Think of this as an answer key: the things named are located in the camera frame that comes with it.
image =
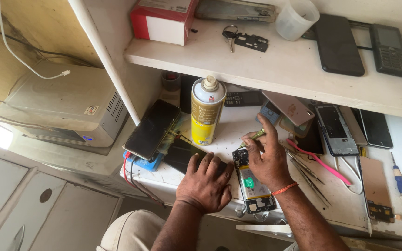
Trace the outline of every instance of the ventilation grille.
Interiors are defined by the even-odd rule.
[[[115,92],[113,97],[109,101],[106,110],[111,114],[111,116],[117,122],[118,119],[120,118],[120,114],[124,109],[126,108],[122,102],[122,99],[120,98],[120,95],[117,92]]]
[[[58,142],[64,142],[64,143],[71,143],[71,144],[77,144],[77,145],[89,145],[88,142],[82,142],[82,141],[77,141],[77,140],[71,140],[71,139],[60,139],[60,138],[55,138],[55,137],[49,137],[49,136],[43,136],[43,135],[36,135],[34,136],[37,139],[45,139],[45,140],[51,140],[51,141],[58,141]]]

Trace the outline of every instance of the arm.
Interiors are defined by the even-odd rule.
[[[196,170],[199,154],[190,159],[187,173],[176,190],[176,201],[170,216],[159,233],[151,251],[195,251],[201,217],[221,211],[232,199],[233,162],[216,177],[219,157],[209,152]]]
[[[246,134],[242,139],[249,152],[249,168],[252,173],[274,192],[294,183],[294,180],[289,174],[286,152],[278,142],[276,129],[260,113],[258,119],[262,122],[266,135],[256,139],[256,142],[250,139],[254,133]],[[299,186],[293,186],[276,195],[276,199],[282,207],[300,250],[350,250],[310,203]]]

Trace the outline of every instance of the green screwdriver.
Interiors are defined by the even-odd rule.
[[[265,129],[262,128],[260,131],[257,132],[256,135],[252,136],[251,139],[256,139],[256,138],[262,136],[262,135],[265,134],[265,133],[266,133],[266,132],[265,132]],[[243,148],[244,146],[246,146],[246,144],[243,142],[243,143],[241,143],[241,145],[237,148],[237,150],[240,149],[240,148]]]

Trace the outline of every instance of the green sticker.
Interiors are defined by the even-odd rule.
[[[251,177],[249,177],[248,179],[245,179],[243,181],[244,181],[244,185],[246,185],[246,187],[254,188],[254,180],[252,180]]]

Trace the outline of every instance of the blue screwdriver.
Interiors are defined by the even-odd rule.
[[[402,174],[401,171],[399,171],[399,167],[395,163],[394,155],[392,152],[390,152],[392,155],[392,160],[394,162],[394,175],[395,175],[395,180],[397,181],[397,186],[398,186],[398,191],[400,193],[400,198],[402,198]]]

